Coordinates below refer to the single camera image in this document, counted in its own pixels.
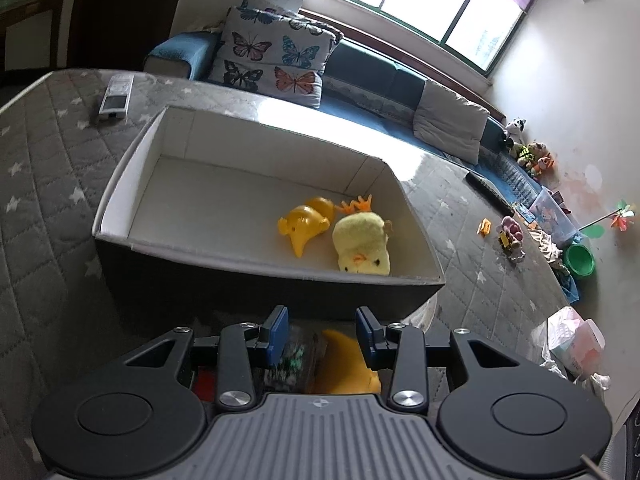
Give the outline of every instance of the metal screw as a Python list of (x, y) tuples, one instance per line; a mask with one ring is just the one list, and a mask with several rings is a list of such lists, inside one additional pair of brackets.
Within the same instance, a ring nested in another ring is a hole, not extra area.
[(251, 401), (251, 395), (247, 392), (231, 390), (220, 395), (220, 402), (225, 406), (244, 406)]
[(400, 406), (418, 406), (424, 402), (424, 396), (415, 390), (401, 390), (394, 394), (393, 400)]

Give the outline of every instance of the green bowl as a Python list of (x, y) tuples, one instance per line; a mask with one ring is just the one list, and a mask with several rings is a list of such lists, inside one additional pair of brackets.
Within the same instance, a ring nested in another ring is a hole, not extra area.
[(564, 264), (568, 267), (569, 272), (579, 280), (587, 278), (593, 274), (596, 268), (596, 261), (593, 254), (582, 244), (572, 244), (564, 250), (562, 256)]

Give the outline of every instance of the bed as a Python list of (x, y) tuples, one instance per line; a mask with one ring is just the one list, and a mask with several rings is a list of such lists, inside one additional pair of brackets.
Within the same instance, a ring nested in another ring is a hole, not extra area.
[[(44, 474), (30, 447), (30, 418), (52, 388), (178, 324), (207, 335), (235, 321), (216, 311), (125, 312), (111, 299), (91, 226), (104, 187), (140, 128), (169, 104), (266, 122), (325, 116), (246, 92), (136, 73), (127, 121), (95, 124), (111, 75), (53, 72), (0, 110), (2, 478)], [(332, 121), (345, 136), (364, 127)], [(537, 360), (531, 330), (566, 304), (537, 246), (526, 237), (524, 261), (510, 263), (495, 235), (476, 234), (482, 218), (496, 225), (500, 217), (464, 182), (466, 170), (392, 140), (383, 158), (402, 180), (446, 271), (428, 333), (438, 339), (465, 327)], [(438, 400), (446, 381), (442, 371), (430, 372)]]

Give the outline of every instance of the toy pinwheel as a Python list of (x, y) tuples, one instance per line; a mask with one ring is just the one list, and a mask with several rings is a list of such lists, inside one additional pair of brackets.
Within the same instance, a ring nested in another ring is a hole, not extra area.
[(581, 227), (579, 231), (589, 238), (600, 238), (604, 234), (604, 228), (601, 225), (597, 225), (598, 222), (605, 218), (611, 218), (611, 227), (617, 227), (621, 231), (626, 231), (627, 227), (632, 224), (633, 217), (636, 215), (636, 206), (629, 205), (624, 200), (621, 200), (616, 205), (616, 209), (611, 213), (601, 216), (597, 220)]

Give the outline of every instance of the white remote control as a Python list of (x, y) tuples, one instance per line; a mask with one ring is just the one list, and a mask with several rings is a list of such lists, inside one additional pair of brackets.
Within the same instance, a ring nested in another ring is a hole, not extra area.
[(98, 120), (125, 119), (129, 109), (132, 88), (133, 74), (116, 74), (112, 76), (98, 111)]

